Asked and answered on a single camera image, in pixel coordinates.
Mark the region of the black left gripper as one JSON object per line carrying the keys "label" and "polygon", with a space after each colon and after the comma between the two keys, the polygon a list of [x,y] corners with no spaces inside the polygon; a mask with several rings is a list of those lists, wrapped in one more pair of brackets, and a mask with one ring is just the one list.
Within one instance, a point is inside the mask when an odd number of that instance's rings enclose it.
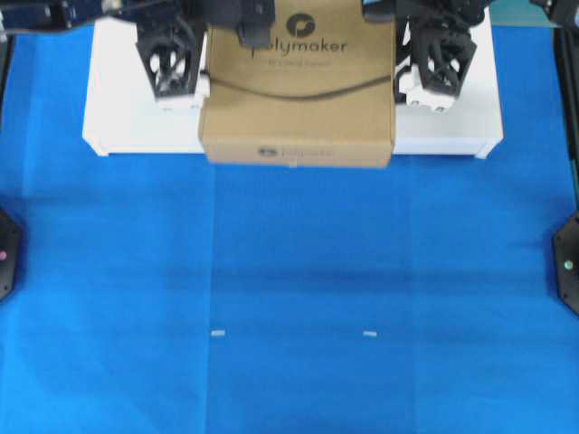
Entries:
{"label": "black left gripper", "polygon": [[153,98],[164,109],[199,109],[210,94],[204,74],[212,1],[131,1],[136,48]]}

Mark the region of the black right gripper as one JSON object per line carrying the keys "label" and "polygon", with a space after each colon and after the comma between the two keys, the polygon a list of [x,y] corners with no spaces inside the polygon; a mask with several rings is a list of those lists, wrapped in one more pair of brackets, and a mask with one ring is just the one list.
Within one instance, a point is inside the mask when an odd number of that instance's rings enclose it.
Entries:
{"label": "black right gripper", "polygon": [[490,1],[362,1],[371,24],[397,22],[394,101],[448,111],[458,100],[477,50],[470,28]]}

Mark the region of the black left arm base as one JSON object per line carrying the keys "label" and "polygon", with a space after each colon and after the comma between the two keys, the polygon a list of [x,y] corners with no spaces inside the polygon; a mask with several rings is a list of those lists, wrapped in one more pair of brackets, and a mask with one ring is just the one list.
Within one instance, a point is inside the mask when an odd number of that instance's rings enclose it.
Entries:
{"label": "black left arm base", "polygon": [[1,210],[1,300],[14,289],[14,279],[19,258],[22,228]]}

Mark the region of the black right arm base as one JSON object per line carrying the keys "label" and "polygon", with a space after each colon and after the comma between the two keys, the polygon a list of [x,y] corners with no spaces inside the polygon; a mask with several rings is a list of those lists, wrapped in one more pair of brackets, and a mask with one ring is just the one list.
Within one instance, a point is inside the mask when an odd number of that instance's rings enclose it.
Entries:
{"label": "black right arm base", "polygon": [[576,315],[578,304],[578,212],[575,212],[554,234],[552,245],[555,259],[557,294]]}

